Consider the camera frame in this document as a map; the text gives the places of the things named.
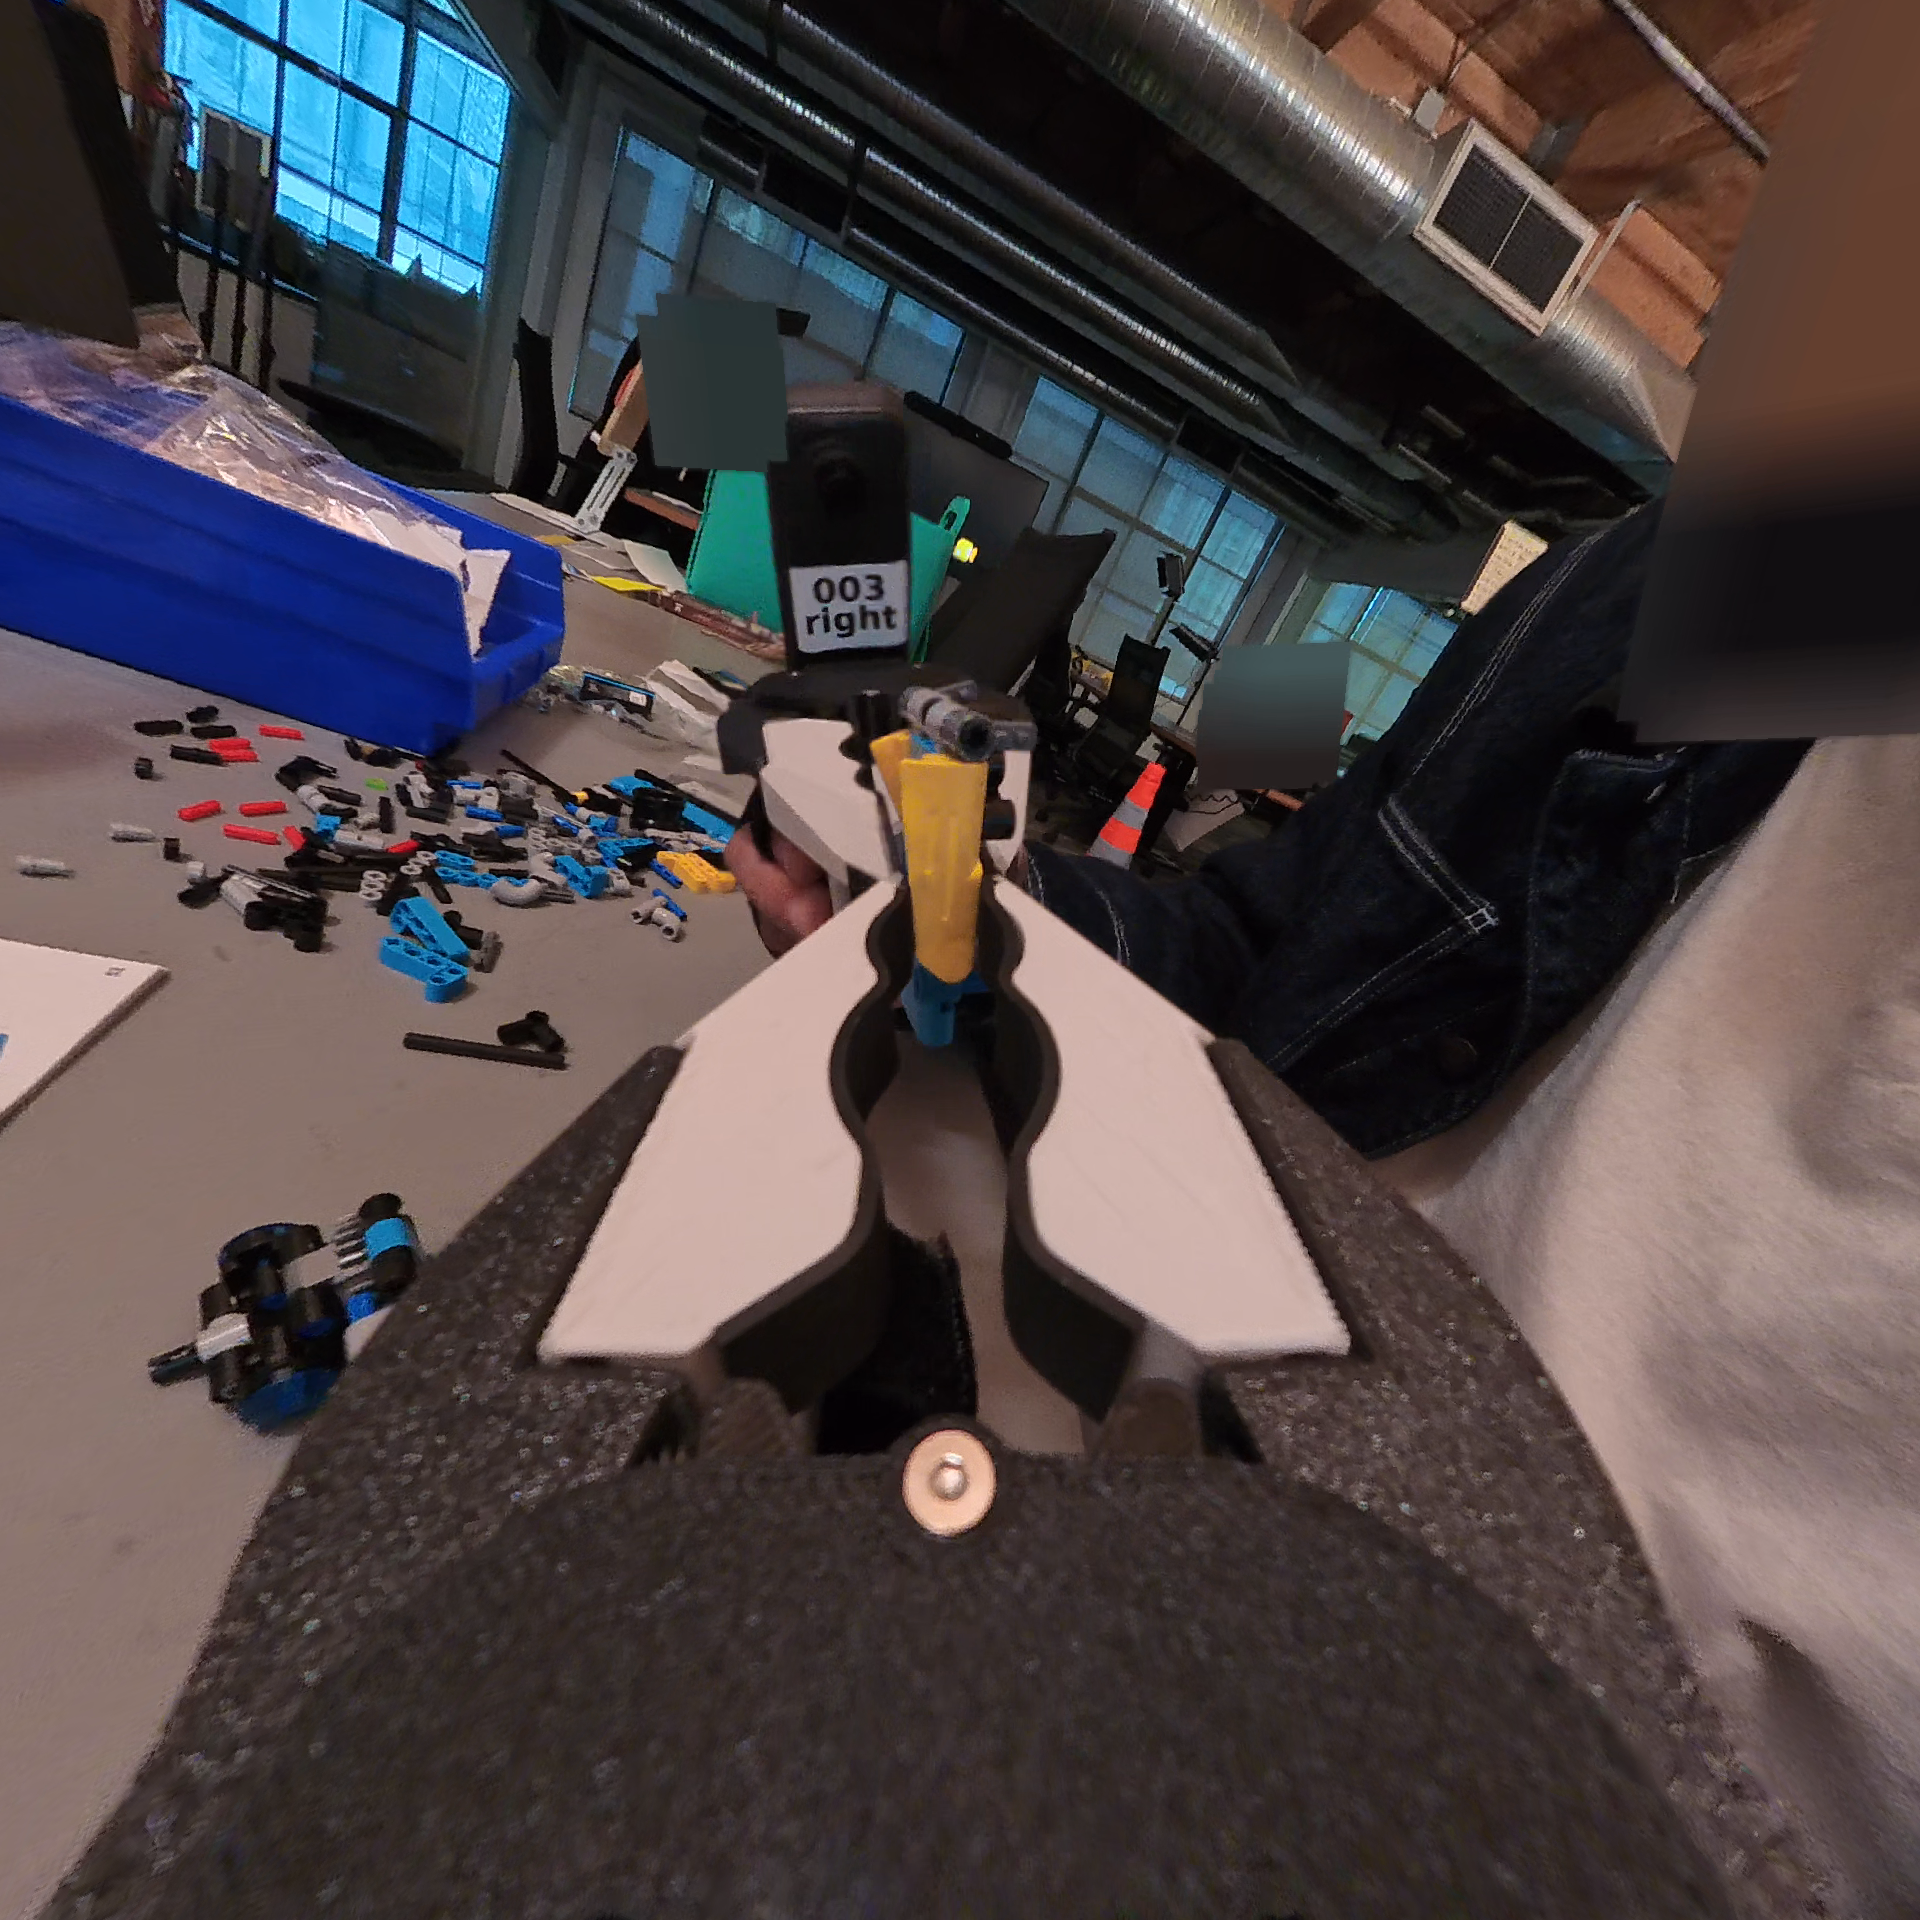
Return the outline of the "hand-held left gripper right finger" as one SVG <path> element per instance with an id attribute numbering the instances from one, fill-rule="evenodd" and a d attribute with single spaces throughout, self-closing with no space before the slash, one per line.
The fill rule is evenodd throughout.
<path id="1" fill-rule="evenodd" d="M 1005 1135 L 1005 1327 L 1080 1407 L 1115 1407 L 1143 1335 L 1201 1368 L 1349 1359 L 1308 1247 L 1239 1124 L 1211 1032 L 1030 894 L 989 898 Z"/>

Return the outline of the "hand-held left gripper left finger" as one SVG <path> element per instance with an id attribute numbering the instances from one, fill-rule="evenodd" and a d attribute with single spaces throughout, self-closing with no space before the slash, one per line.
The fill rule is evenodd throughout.
<path id="1" fill-rule="evenodd" d="M 822 1398 L 881 1341 L 891 1257 L 869 1112 L 896 1072 L 896 880 L 690 1027 L 539 1359 Z"/>

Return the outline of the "yellow blue brick assembly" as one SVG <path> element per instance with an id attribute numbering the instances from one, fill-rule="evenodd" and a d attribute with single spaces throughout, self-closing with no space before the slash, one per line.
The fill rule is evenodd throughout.
<path id="1" fill-rule="evenodd" d="M 901 830 L 901 888 L 914 908 L 901 1018 L 923 1047 L 949 1047 L 955 1008 L 977 970 L 989 760 L 926 752 L 923 732 L 896 726 L 877 738 L 877 769 Z"/>

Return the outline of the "person's right forearm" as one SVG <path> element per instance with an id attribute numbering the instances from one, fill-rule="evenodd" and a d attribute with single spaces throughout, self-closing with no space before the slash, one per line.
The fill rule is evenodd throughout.
<path id="1" fill-rule="evenodd" d="M 1799 738 L 1645 752 L 1617 679 L 1643 507 L 1474 611 L 1401 714 L 1183 880 L 1030 847 L 1022 888 L 1239 1042 L 1364 1158 L 1465 1124 L 1782 796 Z"/>

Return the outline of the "grey desk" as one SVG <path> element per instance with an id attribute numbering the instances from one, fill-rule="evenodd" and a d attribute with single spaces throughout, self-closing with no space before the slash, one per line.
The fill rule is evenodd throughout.
<path id="1" fill-rule="evenodd" d="M 123 719 L 203 691 L 7 630 L 7 753 L 28 800 L 101 800 Z M 508 908 L 508 953 L 452 1011 L 371 938 L 297 953 L 222 932 L 171 894 L 95 880 L 28 898 L 7 938 L 151 963 L 166 982 L 74 1059 L 0 1143 L 7 1212 L 7 1707 L 0 1911 L 36 1912 L 123 1795 L 195 1673 L 229 1568 L 289 1439 L 151 1387 L 185 1341 L 214 1247 L 255 1223 L 333 1223 L 393 1190 L 425 1247 L 452 1239 L 650 1047 L 764 970 L 739 898 L 691 898 L 690 945 L 615 901 Z M 494 1042 L 548 1011 L 568 1070 L 406 1049 L 406 1032 Z"/>

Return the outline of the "person's right hand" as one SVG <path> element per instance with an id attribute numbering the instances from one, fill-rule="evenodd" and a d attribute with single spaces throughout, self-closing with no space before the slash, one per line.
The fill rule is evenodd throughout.
<path id="1" fill-rule="evenodd" d="M 729 868 L 752 901 L 764 950 L 780 963 L 819 926 L 829 926 L 829 877 L 783 840 L 764 815 L 729 840 Z"/>

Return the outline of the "green plastic bin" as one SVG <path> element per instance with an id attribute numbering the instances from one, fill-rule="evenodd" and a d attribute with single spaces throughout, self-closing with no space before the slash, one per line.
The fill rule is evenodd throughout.
<path id="1" fill-rule="evenodd" d="M 949 557 L 965 532 L 972 498 L 955 493 L 943 519 L 907 519 L 907 634 L 926 648 L 932 605 L 949 579 Z M 775 561 L 775 514 L 764 469 L 713 469 L 706 525 L 690 557 L 690 596 L 739 618 L 780 630 L 780 561 Z"/>

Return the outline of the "black plastic bin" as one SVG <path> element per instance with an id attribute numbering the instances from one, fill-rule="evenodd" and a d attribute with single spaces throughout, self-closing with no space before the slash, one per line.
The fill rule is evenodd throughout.
<path id="1" fill-rule="evenodd" d="M 1018 691 L 1038 732 L 1069 719 L 1069 630 L 1115 551 L 1115 531 L 1032 532 L 1022 531 L 1002 566 L 965 579 L 949 606 L 932 611 L 926 665 L 914 682 L 977 682 L 981 691 Z"/>

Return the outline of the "black axle rod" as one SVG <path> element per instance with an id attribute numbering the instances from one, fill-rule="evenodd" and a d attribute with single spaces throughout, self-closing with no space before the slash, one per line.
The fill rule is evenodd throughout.
<path id="1" fill-rule="evenodd" d="M 502 1042 L 450 1042 L 450 1032 L 406 1032 L 406 1049 L 423 1049 L 423 1059 L 466 1059 L 466 1065 L 510 1065 L 510 1070 L 552 1070 L 552 1072 L 562 1072 L 568 1070 L 568 1059 L 562 1065 L 548 1065 L 548 1059 L 535 1059 L 535 1049 L 508 1049 Z"/>

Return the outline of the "pile of loose brick parts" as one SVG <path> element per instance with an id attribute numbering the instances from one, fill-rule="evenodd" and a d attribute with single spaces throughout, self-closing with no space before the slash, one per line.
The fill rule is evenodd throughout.
<path id="1" fill-rule="evenodd" d="M 297 953 L 371 938 L 425 1001 L 502 968 L 508 908 L 615 901 L 683 945 L 690 901 L 733 894 L 729 800 L 650 769 L 562 783 L 510 752 L 410 753 L 195 706 L 123 719 L 106 775 L 101 800 L 28 800 L 28 760 L 7 760 L 7 877 L 28 898 L 171 894 Z"/>

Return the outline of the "blue black wheel part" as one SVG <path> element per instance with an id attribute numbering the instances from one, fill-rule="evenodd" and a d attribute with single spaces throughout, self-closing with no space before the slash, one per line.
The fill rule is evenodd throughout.
<path id="1" fill-rule="evenodd" d="M 203 1381 L 255 1429 L 307 1422 L 345 1368 L 345 1335 L 423 1277 L 398 1191 L 371 1191 L 331 1235 L 264 1223 L 214 1250 L 197 1335 L 150 1359 L 151 1387 Z"/>

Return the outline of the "white shirt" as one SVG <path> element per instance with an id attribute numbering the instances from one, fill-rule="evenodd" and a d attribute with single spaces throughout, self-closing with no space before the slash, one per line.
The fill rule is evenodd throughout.
<path id="1" fill-rule="evenodd" d="M 1594 1011 L 1382 1178 L 1549 1362 L 1843 1911 L 1917 1912 L 1920 743 L 1812 743 Z"/>

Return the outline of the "blue plastic bin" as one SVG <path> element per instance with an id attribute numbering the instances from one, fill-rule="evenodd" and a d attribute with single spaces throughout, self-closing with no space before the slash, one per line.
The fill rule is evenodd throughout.
<path id="1" fill-rule="evenodd" d="M 0 611 L 23 634 L 430 753 L 558 665 L 562 561 L 393 493 L 462 532 L 466 575 L 0 396 Z"/>

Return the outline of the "building instruction booklet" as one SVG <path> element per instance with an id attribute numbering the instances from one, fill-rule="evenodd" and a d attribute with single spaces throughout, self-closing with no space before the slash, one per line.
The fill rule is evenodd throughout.
<path id="1" fill-rule="evenodd" d="M 0 945 L 0 1122 L 70 1070 L 171 970 L 38 945 Z"/>

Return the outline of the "silver ventilation duct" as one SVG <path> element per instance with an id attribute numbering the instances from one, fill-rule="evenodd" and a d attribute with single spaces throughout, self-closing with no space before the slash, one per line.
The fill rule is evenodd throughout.
<path id="1" fill-rule="evenodd" d="M 1164 129 L 1330 243 L 1382 296 L 1616 466 L 1670 466 L 1693 375 L 1616 299 L 1582 288 L 1532 337 L 1414 225 L 1442 190 L 1442 141 L 1364 92 L 1258 0 L 1018 0 Z"/>

